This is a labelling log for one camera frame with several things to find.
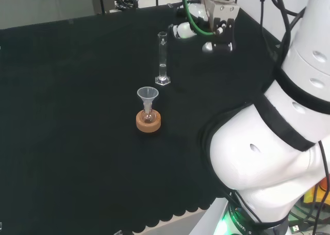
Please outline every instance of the wall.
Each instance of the wall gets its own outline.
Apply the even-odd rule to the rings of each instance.
[[[93,14],[91,0],[0,0],[0,29]]]
[[[288,10],[300,12],[307,4],[308,0],[283,0],[284,5]],[[238,0],[238,5],[247,12],[254,20],[260,22],[260,0]],[[264,28],[273,34],[279,40],[282,39],[285,28],[281,12],[273,5],[271,0],[265,1],[265,13],[263,17]],[[292,31],[292,38],[299,28],[299,23]]]

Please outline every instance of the table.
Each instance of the table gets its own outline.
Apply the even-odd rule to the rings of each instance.
[[[155,86],[157,34],[176,22],[159,6],[0,32],[4,234],[139,232],[221,196],[197,134],[246,102],[272,61],[243,11],[231,55],[204,55],[205,38],[170,37],[172,83],[154,102],[162,127],[143,134],[136,91]]]

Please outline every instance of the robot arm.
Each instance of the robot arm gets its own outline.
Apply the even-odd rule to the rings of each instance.
[[[281,77],[264,94],[268,108],[287,127],[302,141],[316,144],[304,152],[298,150],[297,143],[278,133],[257,105],[242,110],[212,138],[210,158],[215,173],[225,185],[238,190],[247,205],[242,206],[254,220],[247,207],[262,222],[280,221],[325,177],[320,140],[330,165],[329,4],[330,0],[309,0],[283,72],[279,71]]]

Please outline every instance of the glass cylinder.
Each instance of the glass cylinder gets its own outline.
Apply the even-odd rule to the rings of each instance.
[[[167,32],[161,31],[158,34],[158,52],[159,52],[159,76],[155,78],[156,84],[165,86],[171,83],[167,76]]]

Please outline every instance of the green cable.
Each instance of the green cable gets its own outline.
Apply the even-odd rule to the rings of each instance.
[[[186,10],[186,14],[187,14],[187,19],[188,19],[188,22],[189,24],[196,30],[196,33],[198,34],[202,34],[204,36],[212,36],[214,35],[213,32],[206,32],[206,31],[203,31],[201,30],[194,22],[194,20],[192,19],[191,17],[191,14],[189,12],[189,8],[188,8],[188,3],[187,3],[187,0],[183,0],[183,3],[184,3],[184,8]]]

